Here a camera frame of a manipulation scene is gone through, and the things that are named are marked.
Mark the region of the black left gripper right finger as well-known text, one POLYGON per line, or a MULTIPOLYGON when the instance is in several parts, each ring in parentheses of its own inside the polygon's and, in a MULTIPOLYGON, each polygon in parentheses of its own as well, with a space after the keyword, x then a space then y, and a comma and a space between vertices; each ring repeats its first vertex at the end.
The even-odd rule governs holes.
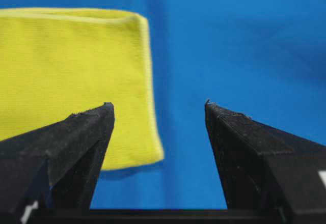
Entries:
POLYGON ((227 208, 281 223, 325 223, 325 146, 206 102, 205 125, 227 208))

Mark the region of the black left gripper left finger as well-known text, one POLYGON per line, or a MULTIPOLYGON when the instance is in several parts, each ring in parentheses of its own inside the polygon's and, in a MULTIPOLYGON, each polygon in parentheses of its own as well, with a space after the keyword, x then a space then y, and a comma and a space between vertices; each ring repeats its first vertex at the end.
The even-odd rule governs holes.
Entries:
POLYGON ((1 141, 1 223, 35 207, 88 210, 114 128, 113 104, 1 141))

